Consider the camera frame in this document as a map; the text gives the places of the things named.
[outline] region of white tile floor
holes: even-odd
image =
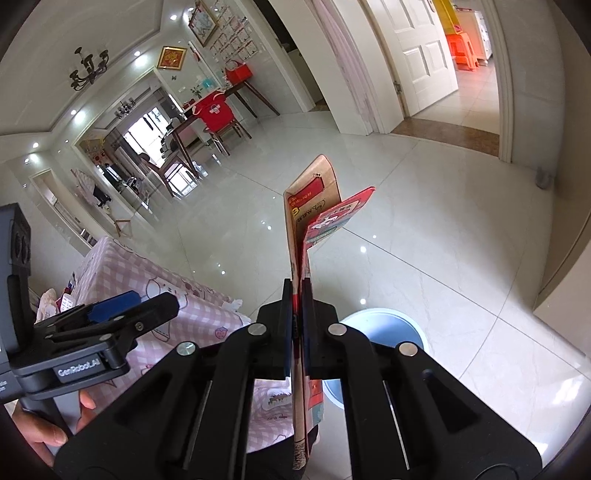
[[[491,59],[488,66],[480,66],[474,72],[457,70],[456,75],[459,89],[415,117],[498,134],[499,94],[495,63]]]
[[[552,205],[534,172],[427,140],[341,135],[329,112],[270,119],[251,133],[229,142],[221,165],[205,165],[209,176],[187,198],[158,210],[149,238],[134,230],[126,241],[243,299],[256,318],[290,275],[281,193],[326,154],[343,198],[377,190],[311,252],[315,297],[341,319],[370,307],[411,316],[434,358],[550,460],[591,403],[591,364],[531,314]],[[343,413],[326,404],[306,475],[347,478],[347,448]]]

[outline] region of chandelier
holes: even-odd
[[[124,119],[133,111],[136,105],[137,103],[133,98],[130,98],[129,102],[121,102],[121,105],[115,111],[115,116],[120,120]]]
[[[75,91],[79,92],[88,83],[92,85],[99,75],[102,75],[104,72],[107,71],[107,64],[109,63],[109,50],[104,50],[100,52],[100,63],[98,64],[97,68],[95,68],[95,64],[92,61],[92,53],[89,54],[87,57],[83,57],[82,47],[78,47],[74,53],[80,55],[80,58],[82,59],[80,63],[84,65],[84,68],[88,72],[88,75],[84,78],[80,78],[78,76],[78,70],[74,70],[72,73],[70,73],[70,78],[73,80],[72,85],[70,86]]]

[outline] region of finger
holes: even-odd
[[[31,443],[46,443],[60,447],[67,442],[65,432],[55,425],[22,409],[15,409],[12,416],[23,437]]]
[[[96,403],[87,390],[80,390],[80,403],[91,410],[96,408]]]
[[[76,433],[78,433],[84,427],[86,427],[95,417],[96,417],[96,413],[93,412],[91,409],[86,408],[86,407],[81,407],[80,408],[80,419],[78,419],[78,423],[76,424]]]
[[[47,448],[45,443],[29,443],[29,445],[31,445],[31,448],[35,450],[35,453],[41,457],[41,460],[43,460],[47,465],[53,466],[53,462],[55,460],[54,456],[49,451],[49,448]]]

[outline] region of gingham tablecloth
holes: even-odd
[[[76,280],[72,295],[77,305],[135,290],[142,299],[169,291],[177,296],[180,306],[174,320],[138,338],[138,346],[127,355],[131,367],[127,375],[90,389],[98,411],[119,397],[180,342],[190,340],[201,347],[212,345],[250,321],[236,312],[239,301],[166,270],[109,237],[99,240],[88,253],[76,273]],[[256,380],[248,451],[260,450],[291,435],[289,380]]]

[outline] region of red bag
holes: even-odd
[[[230,80],[232,85],[236,85],[237,83],[243,82],[244,80],[248,80],[252,77],[252,72],[246,63],[239,63],[236,60],[230,60],[236,64],[236,67],[233,70],[228,70],[226,66],[226,77]]]

